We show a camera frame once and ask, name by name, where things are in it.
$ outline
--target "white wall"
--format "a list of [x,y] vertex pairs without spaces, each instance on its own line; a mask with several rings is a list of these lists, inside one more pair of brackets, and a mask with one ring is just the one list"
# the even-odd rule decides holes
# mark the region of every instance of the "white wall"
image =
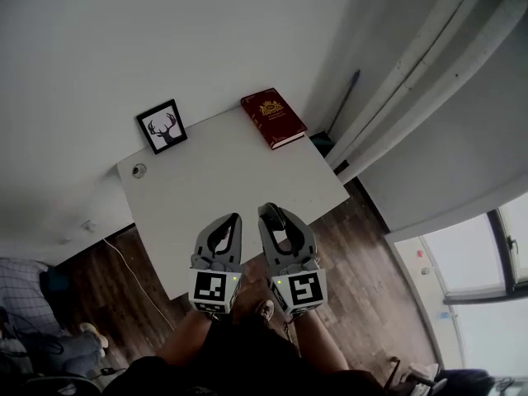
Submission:
[[363,110],[366,103],[380,88],[387,75],[394,68],[409,43],[429,15],[437,0],[383,0],[376,2],[376,12],[369,19],[369,29],[356,39],[351,52],[348,79],[361,70],[351,97],[343,107],[331,136],[334,141]]
[[527,45],[524,16],[475,76],[360,175],[392,231],[451,212],[441,227],[455,224],[528,189]]
[[352,1],[0,0],[0,256],[60,262],[131,223],[113,166],[163,101],[189,126],[276,87],[317,129]]

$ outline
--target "wooden floor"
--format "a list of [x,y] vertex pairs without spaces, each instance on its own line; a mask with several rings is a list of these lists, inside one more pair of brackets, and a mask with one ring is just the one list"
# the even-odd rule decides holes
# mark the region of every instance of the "wooden floor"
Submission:
[[[382,230],[359,191],[347,185],[351,198],[312,224],[318,255],[327,269],[328,304],[317,309],[351,368],[372,372],[384,383],[389,358],[431,364],[436,361],[416,303],[384,243]],[[141,285],[176,328],[190,309],[186,296],[170,301],[154,272],[135,227],[111,238]],[[108,336],[110,348],[101,363],[122,368],[152,355],[170,328],[141,292],[120,255],[105,243],[61,264],[71,280],[59,321],[72,333],[94,323]],[[247,264],[235,309],[247,312],[269,297],[263,256]],[[273,326],[282,332],[280,309]]]

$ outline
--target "gold emblem on book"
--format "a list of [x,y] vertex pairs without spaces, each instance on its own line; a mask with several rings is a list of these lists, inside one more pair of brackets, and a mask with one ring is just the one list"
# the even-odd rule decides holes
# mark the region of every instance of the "gold emblem on book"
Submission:
[[281,111],[282,106],[277,101],[264,101],[264,106],[260,106],[260,109],[263,116],[268,116]]

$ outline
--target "shoe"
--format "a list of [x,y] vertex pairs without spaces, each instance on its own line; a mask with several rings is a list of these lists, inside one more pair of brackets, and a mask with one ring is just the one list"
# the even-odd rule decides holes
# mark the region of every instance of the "shoe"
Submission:
[[107,348],[108,347],[108,339],[106,337],[104,337],[102,334],[100,334],[97,331],[96,326],[94,326],[93,324],[80,323],[79,324],[79,330],[81,330],[81,332],[92,332],[93,334],[96,335],[96,339],[101,344],[101,347],[103,347],[103,348]]
[[263,300],[255,310],[255,314],[264,317],[266,321],[270,321],[273,317],[273,312],[275,311],[275,305],[271,299]]

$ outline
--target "black picture frame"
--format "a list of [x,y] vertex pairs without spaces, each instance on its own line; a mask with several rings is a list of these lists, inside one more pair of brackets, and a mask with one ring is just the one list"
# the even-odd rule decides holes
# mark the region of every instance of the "black picture frame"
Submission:
[[[163,115],[167,117],[167,122],[161,124],[159,119],[160,116],[163,117]],[[151,121],[146,125],[146,119],[151,117]],[[166,149],[169,149],[174,145],[179,144],[181,141],[185,141],[187,139],[187,134],[182,124],[182,118],[180,117],[180,113],[178,112],[174,99],[164,102],[159,106],[155,106],[154,108],[137,115],[136,120],[138,121],[139,127],[143,131],[148,143],[150,144],[150,147],[155,154],[159,154],[162,151],[165,151]],[[154,120],[158,120],[157,125],[154,125]],[[180,129],[180,134],[175,137],[170,134],[170,131],[176,125]]]

